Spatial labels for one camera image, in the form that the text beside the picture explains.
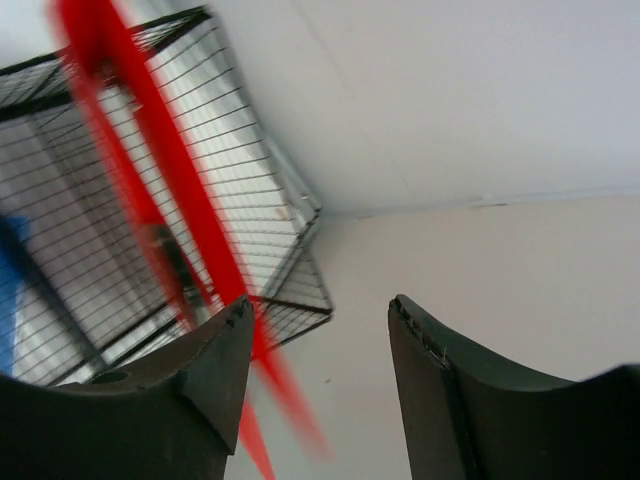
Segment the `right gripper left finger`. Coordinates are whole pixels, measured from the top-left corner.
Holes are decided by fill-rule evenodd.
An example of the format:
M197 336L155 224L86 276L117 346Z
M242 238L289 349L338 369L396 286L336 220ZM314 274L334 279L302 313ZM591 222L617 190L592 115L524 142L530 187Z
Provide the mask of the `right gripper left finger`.
M254 332L240 297L197 329L89 383L1 379L4 479L221 479Z

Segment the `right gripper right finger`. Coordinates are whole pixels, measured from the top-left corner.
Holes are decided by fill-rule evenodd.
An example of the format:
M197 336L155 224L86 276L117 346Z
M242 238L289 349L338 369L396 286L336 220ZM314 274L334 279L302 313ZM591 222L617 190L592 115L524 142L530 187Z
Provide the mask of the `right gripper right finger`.
M573 382L476 343L409 297L388 329L415 479L635 479L639 368Z

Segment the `blue folder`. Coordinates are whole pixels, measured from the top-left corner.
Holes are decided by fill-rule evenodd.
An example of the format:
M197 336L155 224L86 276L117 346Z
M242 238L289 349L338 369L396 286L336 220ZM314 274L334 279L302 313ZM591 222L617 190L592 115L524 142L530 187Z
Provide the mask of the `blue folder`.
M14 377L17 314L24 281L1 234L1 373Z

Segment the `red folder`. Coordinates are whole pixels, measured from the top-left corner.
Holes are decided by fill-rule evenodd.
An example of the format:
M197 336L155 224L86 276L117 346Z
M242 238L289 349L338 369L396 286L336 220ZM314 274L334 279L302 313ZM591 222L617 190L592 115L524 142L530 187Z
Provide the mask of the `red folder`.
M229 305L242 296L251 301L255 312L252 359L262 379L279 400L299 438L314 453L331 456L330 443L288 362L272 343L264 299L246 281L240 254L223 227L224 215L202 182L192 151L172 118L166 95L147 64L147 53L136 45L111 1L55 1L50 10L64 42L63 61L71 70L73 95L96 131L125 211L168 299L189 326L195 326L198 311L188 301L202 298L206 306L211 304L202 281L197 280L192 287L179 284L180 278L196 273L181 247L173 242L164 217L99 104L99 94L109 84L119 86L132 97L135 122L222 304ZM172 243L164 247L162 240Z

